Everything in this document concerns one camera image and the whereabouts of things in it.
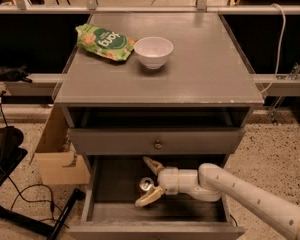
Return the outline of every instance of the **gray tabletop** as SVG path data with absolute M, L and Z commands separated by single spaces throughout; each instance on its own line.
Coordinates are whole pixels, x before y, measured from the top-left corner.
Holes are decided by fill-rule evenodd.
M 90 24 L 140 39 L 169 39 L 158 71 L 135 53 L 125 63 L 78 49 L 56 98 L 65 106 L 262 104 L 263 99 L 219 16 L 211 13 L 96 13 Z

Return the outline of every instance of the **white bowl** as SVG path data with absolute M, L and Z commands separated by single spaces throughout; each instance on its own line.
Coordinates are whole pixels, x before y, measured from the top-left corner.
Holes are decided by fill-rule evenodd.
M 173 44 L 162 37 L 145 37 L 135 43 L 134 50 L 141 64 L 149 69 L 158 69 L 169 59 Z

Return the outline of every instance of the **speckled floor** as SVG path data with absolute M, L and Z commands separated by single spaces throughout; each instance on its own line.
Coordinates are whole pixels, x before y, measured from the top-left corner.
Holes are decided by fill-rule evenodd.
M 41 183 L 36 159 L 33 152 L 44 127 L 44 121 L 50 108 L 18 106 L 5 107 L 10 125 L 21 129 L 25 135 L 22 147 L 28 155 L 12 173 L 11 178 L 20 189 L 31 184 Z M 230 156 L 226 170 L 258 187 L 278 195 L 292 203 L 300 205 L 300 122 L 290 110 L 277 114 L 279 124 L 273 125 L 265 110 L 255 111 L 246 125 L 246 134 L 235 154 Z M 56 203 L 63 207 L 75 187 L 84 190 L 84 186 L 51 186 Z M 0 188 L 0 204 L 10 208 L 17 192 L 7 180 Z M 49 193 L 43 188 L 33 188 L 24 192 L 26 198 L 49 199 Z M 240 240 L 284 239 L 268 225 L 258 219 L 242 205 L 227 197 L 230 213 L 246 233 Z M 83 202 L 77 202 L 66 224 L 71 227 L 79 223 Z M 14 211 L 37 220 L 51 218 L 47 203 L 29 204 L 18 199 Z M 0 219 L 0 240 L 6 239 L 45 239 L 44 237 L 21 229 Z M 73 239 L 67 228 L 63 228 L 58 239 Z

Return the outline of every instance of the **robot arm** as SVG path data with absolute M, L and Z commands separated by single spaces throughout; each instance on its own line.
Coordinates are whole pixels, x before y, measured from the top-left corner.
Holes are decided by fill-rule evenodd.
M 150 158 L 144 158 L 144 161 L 158 176 L 159 186 L 153 186 L 149 193 L 136 201 L 136 206 L 152 203 L 162 194 L 178 193 L 189 194 L 201 201 L 215 202 L 223 192 L 288 240 L 300 240 L 299 206 L 247 183 L 214 164 L 202 164 L 197 171 L 164 168 Z

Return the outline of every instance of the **green chip bag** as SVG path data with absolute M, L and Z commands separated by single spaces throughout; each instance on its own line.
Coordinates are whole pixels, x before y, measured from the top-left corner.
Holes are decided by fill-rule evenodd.
M 135 40 L 111 30 L 89 24 L 79 26 L 76 30 L 78 32 L 77 46 L 99 56 L 124 61 L 133 51 Z

